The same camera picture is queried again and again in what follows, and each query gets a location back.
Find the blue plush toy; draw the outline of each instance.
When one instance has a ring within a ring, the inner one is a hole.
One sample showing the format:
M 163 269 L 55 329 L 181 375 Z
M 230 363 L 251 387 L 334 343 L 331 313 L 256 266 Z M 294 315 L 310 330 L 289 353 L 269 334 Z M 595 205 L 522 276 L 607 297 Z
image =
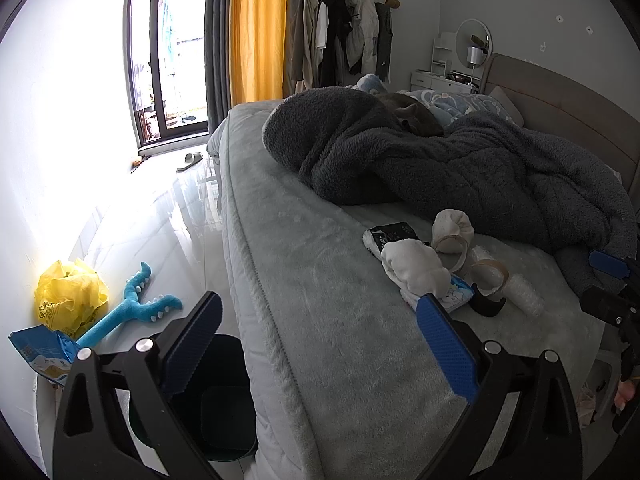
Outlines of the blue plush toy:
M 138 302 L 138 294 L 142 293 L 151 277 L 151 267 L 140 263 L 140 271 L 127 280 L 124 287 L 124 301 L 93 325 L 80 339 L 81 347 L 97 345 L 111 330 L 131 319 L 140 321 L 156 321 L 171 308 L 182 308 L 182 302 L 175 296 L 159 296 L 146 304 Z

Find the black trash can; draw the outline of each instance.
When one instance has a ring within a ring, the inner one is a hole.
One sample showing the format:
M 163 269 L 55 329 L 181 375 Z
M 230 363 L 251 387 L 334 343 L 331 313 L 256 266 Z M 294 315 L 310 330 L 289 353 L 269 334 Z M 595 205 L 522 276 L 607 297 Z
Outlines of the black trash can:
M 169 405 L 207 460 L 231 462 L 257 449 L 254 401 L 237 337 L 213 336 L 185 391 Z M 150 446 L 133 403 L 129 422 L 136 437 Z

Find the yellow curtain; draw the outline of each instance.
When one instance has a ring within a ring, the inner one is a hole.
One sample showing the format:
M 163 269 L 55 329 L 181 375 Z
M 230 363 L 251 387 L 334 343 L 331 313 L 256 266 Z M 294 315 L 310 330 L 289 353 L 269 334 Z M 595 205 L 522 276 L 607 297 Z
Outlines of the yellow curtain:
M 287 0 L 231 0 L 231 103 L 282 98 Z

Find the hanging clothes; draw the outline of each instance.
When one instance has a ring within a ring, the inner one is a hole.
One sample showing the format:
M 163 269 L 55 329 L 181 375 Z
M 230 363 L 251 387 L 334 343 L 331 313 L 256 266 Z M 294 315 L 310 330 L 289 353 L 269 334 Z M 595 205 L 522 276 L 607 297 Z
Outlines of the hanging clothes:
M 291 56 L 291 79 L 302 81 L 302 60 L 305 57 L 305 22 L 304 22 L 305 0 L 299 0 L 296 11 L 296 25 L 293 33 L 293 51 Z
M 302 79 L 296 84 L 296 94 L 314 87 L 318 80 L 319 51 L 316 49 L 316 21 L 318 20 L 318 0 L 304 0 L 303 3 L 303 57 Z
M 344 76 L 347 73 L 347 56 L 342 49 L 340 40 L 335 38 L 335 84 L 344 85 Z
M 326 29 L 326 46 L 322 53 L 320 65 L 320 86 L 336 85 L 336 55 L 335 38 L 338 37 L 342 48 L 346 48 L 346 39 L 351 32 L 351 14 L 347 9 L 346 0 L 320 0 L 327 7 L 329 24 Z
M 391 28 L 391 7 L 387 4 L 376 4 L 378 23 L 378 61 L 376 63 L 376 75 L 386 81 L 389 76 L 389 63 L 391 62 L 391 40 L 393 31 Z
M 377 41 L 380 25 L 374 0 L 347 0 L 353 30 L 347 37 L 346 53 L 349 69 L 362 58 L 363 74 L 376 72 Z

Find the window frame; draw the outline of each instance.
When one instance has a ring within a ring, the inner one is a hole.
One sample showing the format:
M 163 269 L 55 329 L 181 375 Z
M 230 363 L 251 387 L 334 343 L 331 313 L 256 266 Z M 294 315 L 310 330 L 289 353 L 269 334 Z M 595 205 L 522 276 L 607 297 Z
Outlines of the window frame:
M 181 124 L 168 128 L 166 125 L 166 116 L 164 114 L 164 103 L 162 99 L 162 85 L 160 81 L 160 60 L 158 47 L 158 3 L 160 0 L 151 0 L 149 8 L 149 59 L 151 65 L 151 83 L 154 94 L 154 108 L 156 110 L 156 118 L 158 120 L 158 130 L 160 132 L 159 139 L 145 140 L 143 137 L 143 128 L 140 122 L 140 115 L 135 109 L 135 88 L 133 79 L 133 62 L 131 55 L 131 6 L 133 0 L 127 0 L 125 6 L 125 55 L 127 65 L 127 93 L 129 95 L 129 107 L 136 128 L 136 139 L 138 147 L 151 146 L 158 142 L 168 139 L 177 139 L 179 137 L 189 136 L 192 134 L 201 134 L 207 132 L 209 127 L 207 121 L 198 121 L 196 123 Z

